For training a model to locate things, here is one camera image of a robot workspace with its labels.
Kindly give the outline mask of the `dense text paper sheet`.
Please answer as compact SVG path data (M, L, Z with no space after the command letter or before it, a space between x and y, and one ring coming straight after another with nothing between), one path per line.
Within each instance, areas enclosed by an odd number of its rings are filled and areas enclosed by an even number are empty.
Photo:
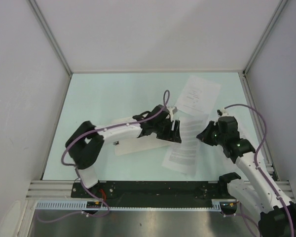
M193 176L196 173L196 159L199 153L199 142L196 136L206 126L208 114L193 117L179 117L180 137L182 142L176 143L168 149L162 166Z

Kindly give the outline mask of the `sparse text paper sheet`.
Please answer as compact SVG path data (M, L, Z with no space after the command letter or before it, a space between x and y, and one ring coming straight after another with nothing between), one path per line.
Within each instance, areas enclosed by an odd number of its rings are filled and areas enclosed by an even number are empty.
M175 107L191 116L210 114L220 93L221 85L196 76L190 76Z

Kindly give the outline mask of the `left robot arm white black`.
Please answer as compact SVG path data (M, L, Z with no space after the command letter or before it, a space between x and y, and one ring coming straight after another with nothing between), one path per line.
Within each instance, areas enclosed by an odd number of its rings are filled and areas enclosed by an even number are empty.
M82 192L92 198L99 191L94 164L103 145L151 134L155 134L159 140L180 144L180 125L178 119L173 119L172 109L162 105L134 115L120 124L96 127L90 121L85 121L65 143L64 153L68 153L74 161L77 175L83 183Z

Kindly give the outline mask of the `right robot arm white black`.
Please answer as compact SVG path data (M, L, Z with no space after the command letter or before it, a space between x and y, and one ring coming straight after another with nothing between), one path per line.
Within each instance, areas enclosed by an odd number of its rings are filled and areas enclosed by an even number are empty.
M296 202L287 196L257 158L257 150L242 138L235 117L222 116L210 121L197 136L210 146L220 146L224 155L244 173L251 187L241 177L228 173L219 177L218 193L234 197L257 221L264 237L296 237Z

